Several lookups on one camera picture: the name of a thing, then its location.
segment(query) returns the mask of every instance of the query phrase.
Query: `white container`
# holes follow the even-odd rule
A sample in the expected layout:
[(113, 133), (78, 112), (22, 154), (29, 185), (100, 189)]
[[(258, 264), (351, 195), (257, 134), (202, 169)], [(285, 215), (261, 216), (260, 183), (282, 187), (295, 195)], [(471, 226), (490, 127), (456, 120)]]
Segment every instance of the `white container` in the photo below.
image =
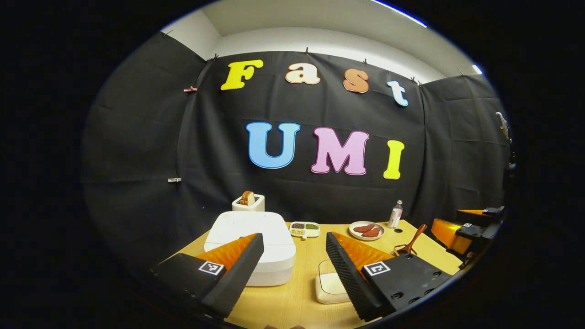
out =
[(264, 211), (228, 211), (215, 220), (203, 250), (213, 250), (228, 242), (262, 233), (264, 253), (246, 286), (278, 286), (293, 278), (297, 247), (281, 215)]
[(232, 211), (264, 211), (264, 196), (254, 194), (254, 203), (252, 205), (240, 204), (242, 197), (237, 198), (232, 202)]

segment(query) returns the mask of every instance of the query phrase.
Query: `bottle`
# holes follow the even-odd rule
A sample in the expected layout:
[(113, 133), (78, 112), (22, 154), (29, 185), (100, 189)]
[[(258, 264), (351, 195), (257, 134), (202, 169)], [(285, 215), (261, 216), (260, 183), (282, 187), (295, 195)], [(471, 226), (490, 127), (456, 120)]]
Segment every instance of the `bottle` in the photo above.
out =
[(390, 215), (388, 226), (390, 228), (397, 228), (400, 216), (402, 216), (402, 200), (399, 200), (398, 203), (392, 209), (392, 214)]

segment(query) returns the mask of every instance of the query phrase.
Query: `wooden table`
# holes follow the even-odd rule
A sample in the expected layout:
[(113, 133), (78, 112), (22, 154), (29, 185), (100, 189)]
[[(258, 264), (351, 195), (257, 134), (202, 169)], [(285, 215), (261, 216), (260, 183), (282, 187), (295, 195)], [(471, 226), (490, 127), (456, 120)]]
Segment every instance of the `wooden table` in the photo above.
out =
[[(404, 220), (398, 225), (402, 233), (396, 233), (387, 228), (386, 223), (379, 224), (386, 228), (386, 233), (378, 240), (362, 242), (388, 253), (396, 245), (409, 243), (417, 231)], [(326, 233), (338, 232), (351, 237), (349, 224), (320, 224), (320, 226), (321, 235), (316, 238), (307, 238), (304, 241), (301, 238), (292, 238), (297, 246), (292, 279), (280, 286), (245, 287), (225, 321), (250, 329), (263, 329), (267, 324), (278, 329), (289, 329), (295, 325), (302, 325), (306, 329), (343, 329), (366, 324), (358, 317), (351, 301), (321, 304), (316, 299), (315, 278), (318, 276), (318, 265), (321, 261), (329, 259), (325, 251)], [(432, 234), (430, 228), (425, 232)], [(209, 231), (178, 252), (191, 256), (203, 253), (203, 244), (208, 234)], [(420, 258), (450, 275), (459, 270), (461, 261), (447, 253), (443, 247), (425, 234), (422, 234), (414, 243), (414, 249)]]

